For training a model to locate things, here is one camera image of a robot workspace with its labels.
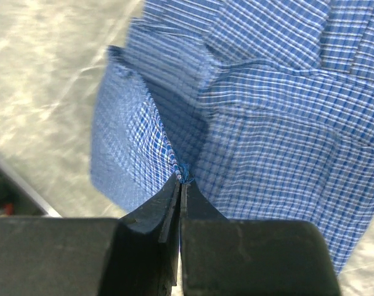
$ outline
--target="black object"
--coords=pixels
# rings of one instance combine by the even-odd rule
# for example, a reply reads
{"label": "black object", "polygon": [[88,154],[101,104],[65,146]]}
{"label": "black object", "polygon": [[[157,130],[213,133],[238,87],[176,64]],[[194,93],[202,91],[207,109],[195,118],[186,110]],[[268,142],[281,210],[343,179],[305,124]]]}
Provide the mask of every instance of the black object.
{"label": "black object", "polygon": [[186,296],[340,295],[315,226],[227,220],[173,175],[120,220],[0,218],[0,296],[170,295],[179,222]]}

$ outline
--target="gray stone surface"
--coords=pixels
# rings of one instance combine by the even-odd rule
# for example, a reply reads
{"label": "gray stone surface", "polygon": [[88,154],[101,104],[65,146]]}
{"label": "gray stone surface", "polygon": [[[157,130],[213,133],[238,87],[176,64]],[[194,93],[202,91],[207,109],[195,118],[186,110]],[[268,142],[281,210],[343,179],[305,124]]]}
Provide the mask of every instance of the gray stone surface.
{"label": "gray stone surface", "polygon": [[[89,181],[90,127],[106,46],[141,7],[0,0],[0,154],[62,216],[124,213]],[[374,220],[339,279],[345,296],[374,296]]]}

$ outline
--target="checkered pattern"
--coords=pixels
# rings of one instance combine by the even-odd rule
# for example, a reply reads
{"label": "checkered pattern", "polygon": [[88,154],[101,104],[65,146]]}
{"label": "checkered pattern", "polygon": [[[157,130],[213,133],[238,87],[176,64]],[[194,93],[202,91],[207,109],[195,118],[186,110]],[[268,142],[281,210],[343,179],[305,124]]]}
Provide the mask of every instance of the checkered pattern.
{"label": "checkered pattern", "polygon": [[374,1],[330,5],[149,0],[110,48],[94,184],[131,210],[188,163],[229,218],[313,222],[339,272],[374,214]]}

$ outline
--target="plaid fabric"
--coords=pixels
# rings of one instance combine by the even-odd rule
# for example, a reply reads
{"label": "plaid fabric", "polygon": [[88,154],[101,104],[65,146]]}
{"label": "plaid fabric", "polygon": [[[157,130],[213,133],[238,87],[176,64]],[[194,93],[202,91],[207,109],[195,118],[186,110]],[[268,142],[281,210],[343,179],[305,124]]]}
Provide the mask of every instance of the plaid fabric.
{"label": "plaid fabric", "polygon": [[[109,49],[93,183],[132,210],[172,172],[183,182],[179,164],[188,163],[229,218],[313,222],[339,272],[374,214],[374,1],[371,9],[351,2],[365,8],[363,17],[358,9],[330,14],[313,0],[149,1],[126,48]],[[287,15],[268,27],[266,17],[280,12],[247,13],[261,5],[282,5]],[[341,17],[362,18],[355,23],[365,27],[338,33]],[[310,31],[292,29],[302,24]],[[284,51],[229,34],[236,27],[267,30]],[[344,39],[328,37],[336,34],[353,45],[339,53]],[[298,46],[286,46],[288,38]]]}

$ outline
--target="blue thread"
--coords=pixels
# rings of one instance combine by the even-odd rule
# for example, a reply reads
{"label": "blue thread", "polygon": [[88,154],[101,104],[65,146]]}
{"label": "blue thread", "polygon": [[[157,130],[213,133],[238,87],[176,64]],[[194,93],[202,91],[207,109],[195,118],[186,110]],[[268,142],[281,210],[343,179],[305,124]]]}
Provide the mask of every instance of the blue thread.
{"label": "blue thread", "polygon": [[184,184],[189,184],[193,181],[193,176],[189,173],[189,164],[188,163],[182,163],[180,164],[180,170],[181,170],[181,176],[182,176],[182,182]]}

